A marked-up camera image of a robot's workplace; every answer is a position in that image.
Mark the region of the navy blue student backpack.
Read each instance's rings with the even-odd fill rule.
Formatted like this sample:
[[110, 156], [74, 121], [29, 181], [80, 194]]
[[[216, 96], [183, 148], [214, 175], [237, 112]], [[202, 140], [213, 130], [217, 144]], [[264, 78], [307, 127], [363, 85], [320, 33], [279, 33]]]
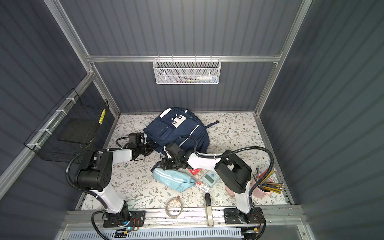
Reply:
[[166, 156], [164, 147], [175, 143], [183, 151], [206, 153], [210, 144], [207, 129], [219, 121], [204, 125], [193, 112], [188, 109], [171, 107], [164, 110], [146, 128], [147, 141], [156, 143], [156, 152]]

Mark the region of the light blue pencil pouch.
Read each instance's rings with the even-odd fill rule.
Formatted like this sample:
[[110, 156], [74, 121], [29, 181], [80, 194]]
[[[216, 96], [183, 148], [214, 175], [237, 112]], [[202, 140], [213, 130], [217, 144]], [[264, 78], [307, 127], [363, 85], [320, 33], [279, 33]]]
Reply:
[[194, 179], [182, 172], [155, 168], [152, 173], [154, 179], [159, 183], [162, 183], [170, 189], [180, 193], [195, 185]]

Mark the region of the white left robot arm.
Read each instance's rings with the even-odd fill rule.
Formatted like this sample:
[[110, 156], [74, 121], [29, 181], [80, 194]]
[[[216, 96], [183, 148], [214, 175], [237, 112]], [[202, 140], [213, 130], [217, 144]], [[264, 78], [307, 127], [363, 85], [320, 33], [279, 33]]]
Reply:
[[104, 227], [121, 227], [129, 230], [138, 227], [140, 222], [132, 216], [128, 204], [112, 186], [113, 165], [138, 161], [139, 156], [150, 155], [157, 147], [143, 133], [129, 134], [116, 140], [116, 148], [94, 150], [81, 154], [74, 185], [96, 198], [104, 207]]

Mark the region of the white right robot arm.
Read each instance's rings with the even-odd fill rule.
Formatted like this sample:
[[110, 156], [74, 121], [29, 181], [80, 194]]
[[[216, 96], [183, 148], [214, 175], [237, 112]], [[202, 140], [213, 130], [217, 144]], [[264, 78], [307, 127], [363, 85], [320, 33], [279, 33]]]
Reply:
[[259, 146], [244, 147], [235, 151], [226, 150], [222, 154], [202, 154], [196, 149], [183, 150], [176, 143], [170, 143], [164, 147], [166, 158], [163, 158], [160, 166], [163, 170], [176, 169], [205, 169], [214, 171], [224, 182], [226, 187], [234, 192], [236, 199], [237, 216], [241, 223], [248, 224], [253, 215], [252, 193], [267, 177], [263, 175], [255, 184], [251, 185], [252, 169], [237, 153], [250, 150], [258, 150], [270, 156], [270, 165], [266, 174], [273, 170], [274, 157], [266, 148]]

